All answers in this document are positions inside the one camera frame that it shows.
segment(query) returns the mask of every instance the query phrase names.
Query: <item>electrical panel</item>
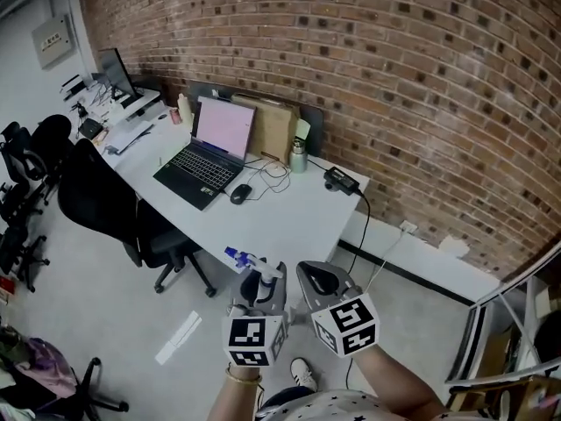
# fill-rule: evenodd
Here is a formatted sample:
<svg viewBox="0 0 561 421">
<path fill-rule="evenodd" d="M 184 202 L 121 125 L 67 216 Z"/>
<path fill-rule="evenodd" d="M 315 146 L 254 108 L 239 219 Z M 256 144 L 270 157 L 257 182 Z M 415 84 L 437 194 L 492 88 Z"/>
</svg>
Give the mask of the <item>electrical panel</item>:
<svg viewBox="0 0 561 421">
<path fill-rule="evenodd" d="M 72 50 L 67 16 L 48 20 L 32 31 L 33 44 L 41 68 L 46 68 Z"/>
</svg>

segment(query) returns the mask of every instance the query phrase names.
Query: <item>gold bracelet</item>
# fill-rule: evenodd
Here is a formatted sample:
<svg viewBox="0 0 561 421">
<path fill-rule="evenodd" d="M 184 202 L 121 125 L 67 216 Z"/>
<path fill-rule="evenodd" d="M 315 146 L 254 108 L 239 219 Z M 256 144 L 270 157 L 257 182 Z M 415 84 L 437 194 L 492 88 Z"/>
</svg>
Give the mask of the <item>gold bracelet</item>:
<svg viewBox="0 0 561 421">
<path fill-rule="evenodd" d="M 263 379 L 263 376 L 261 375 L 257 376 L 257 379 L 254 379 L 252 381 L 247 381 L 246 379 L 238 379 L 237 377 L 231 375 L 230 366 L 226 368 L 226 375 L 234 382 L 242 383 L 244 385 L 259 385 L 261 383 L 261 379 Z"/>
</svg>

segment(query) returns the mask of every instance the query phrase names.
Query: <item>black pants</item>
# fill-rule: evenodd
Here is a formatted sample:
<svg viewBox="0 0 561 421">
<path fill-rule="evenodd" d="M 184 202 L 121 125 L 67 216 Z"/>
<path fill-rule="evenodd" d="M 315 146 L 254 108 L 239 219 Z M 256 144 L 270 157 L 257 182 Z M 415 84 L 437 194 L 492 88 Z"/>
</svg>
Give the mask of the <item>black pants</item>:
<svg viewBox="0 0 561 421">
<path fill-rule="evenodd" d="M 315 391 L 309 389 L 308 387 L 290 387 L 289 389 L 283 389 L 274 396 L 271 396 L 266 402 L 261 406 L 261 409 L 272 406 L 281 406 L 284 403 L 289 403 L 295 399 L 300 399 L 301 397 L 313 395 Z"/>
</svg>

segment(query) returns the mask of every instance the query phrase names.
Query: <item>computer monitor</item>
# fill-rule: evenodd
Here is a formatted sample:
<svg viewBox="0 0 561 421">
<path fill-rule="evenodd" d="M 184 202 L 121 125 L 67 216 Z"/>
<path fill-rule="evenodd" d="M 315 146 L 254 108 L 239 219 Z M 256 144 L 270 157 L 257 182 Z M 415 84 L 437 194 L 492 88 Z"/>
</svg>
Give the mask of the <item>computer monitor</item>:
<svg viewBox="0 0 561 421">
<path fill-rule="evenodd" d="M 199 96 L 201 110 L 193 135 L 240 160 L 245 157 L 255 108 Z"/>
<path fill-rule="evenodd" d="M 124 107 L 138 100 L 138 94 L 132 86 L 131 78 L 126 72 L 126 68 L 124 68 L 119 51 L 116 48 L 110 48 L 109 50 L 101 50 L 99 53 L 103 72 L 113 88 L 113 98 L 116 97 L 116 90 L 119 90 L 121 93 L 129 96 L 129 98 L 120 102 Z"/>
</svg>

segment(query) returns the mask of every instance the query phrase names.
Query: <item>brick wall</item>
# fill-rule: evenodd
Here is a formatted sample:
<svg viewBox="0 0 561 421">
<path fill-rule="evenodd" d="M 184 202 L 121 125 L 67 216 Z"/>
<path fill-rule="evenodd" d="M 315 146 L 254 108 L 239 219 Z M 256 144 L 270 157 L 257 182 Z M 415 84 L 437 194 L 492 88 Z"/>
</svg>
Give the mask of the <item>brick wall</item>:
<svg viewBox="0 0 561 421">
<path fill-rule="evenodd" d="M 92 47 L 325 112 L 373 215 L 504 278 L 561 227 L 561 0 L 82 0 Z"/>
</svg>

